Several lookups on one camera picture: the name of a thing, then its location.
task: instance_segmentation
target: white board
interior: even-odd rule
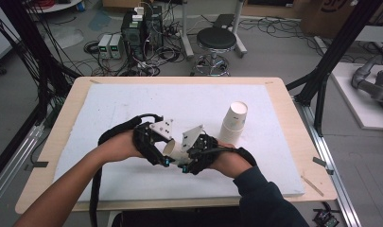
[[[359,126],[368,130],[383,130],[383,108],[371,96],[351,86],[351,79],[362,64],[339,63],[333,70],[333,78],[339,87]],[[383,65],[374,65],[366,80],[374,83]]]
[[[234,101],[243,101],[249,107],[246,126],[236,146],[252,153],[264,175],[279,186],[284,196],[304,194],[300,175],[262,85],[94,84],[61,154],[55,181],[96,146],[104,131],[136,115],[152,113],[173,119],[172,136],[181,142],[184,131],[200,124],[206,133],[218,136],[223,117]],[[182,174],[176,166],[152,166],[147,160],[133,158],[105,165],[102,175],[101,201],[239,196],[232,180],[212,169],[194,176]],[[90,194],[88,185],[79,200],[88,201]]]

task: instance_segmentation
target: stool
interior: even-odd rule
[[[218,54],[235,49],[235,34],[225,28],[207,27],[197,34],[197,44],[211,53],[195,60],[191,76],[195,75],[195,71],[207,76],[219,77],[224,74],[230,76],[227,71],[229,62]]]

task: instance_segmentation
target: person's right hand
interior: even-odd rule
[[[218,145],[226,148],[235,147],[232,144],[225,144],[219,140]],[[238,175],[251,167],[251,164],[243,157],[230,151],[221,152],[217,159],[209,166],[209,168],[215,169],[230,178],[236,178]]]

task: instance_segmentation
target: gray floor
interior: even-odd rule
[[[82,51],[84,44],[96,40],[103,32],[119,31],[121,26],[120,20],[109,19],[97,7],[85,12],[68,9],[47,15],[49,22],[53,23],[68,21],[74,17],[76,20],[62,25],[75,26],[84,35],[80,44],[64,49],[72,61],[90,58]],[[189,25],[194,25],[200,20],[201,17],[190,19]],[[207,26],[210,26],[209,23],[200,22],[196,27]],[[248,54],[242,59],[235,52],[224,54],[231,63],[232,77],[279,77],[285,83],[289,83],[312,71],[321,59],[316,50],[307,46],[304,39],[273,38],[256,27],[249,30],[241,27],[238,34],[247,47]],[[203,53],[195,45],[195,36],[190,36],[190,42],[197,55]],[[349,54],[368,57],[368,53],[359,46],[352,47]],[[1,62],[8,69],[8,73],[0,75],[0,153],[38,101],[36,86],[19,58],[12,52]],[[116,63],[120,61],[112,61],[111,65]],[[192,61],[182,61],[162,65],[160,76],[188,76],[191,64]],[[86,65],[79,69],[85,75],[92,72]],[[300,89],[294,89],[290,93],[298,94]],[[332,79],[328,82],[323,133],[362,226],[383,226],[383,131],[362,130],[359,127]],[[34,158],[40,150],[39,148],[35,151]],[[29,174],[29,171],[21,170],[0,200],[0,226],[10,226],[19,217],[14,211],[14,206]],[[310,225],[315,226],[311,220],[316,213],[312,209],[322,208],[321,204],[311,202],[295,205]],[[335,203],[331,205],[333,209],[338,209]],[[100,226],[106,225],[108,215],[107,212],[98,213]],[[65,224],[88,225],[86,212],[72,214]]]

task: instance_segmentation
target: person's right arm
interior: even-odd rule
[[[308,226],[298,210],[283,199],[277,185],[268,183],[258,166],[252,167],[236,153],[222,152],[210,167],[234,178],[245,226]]]

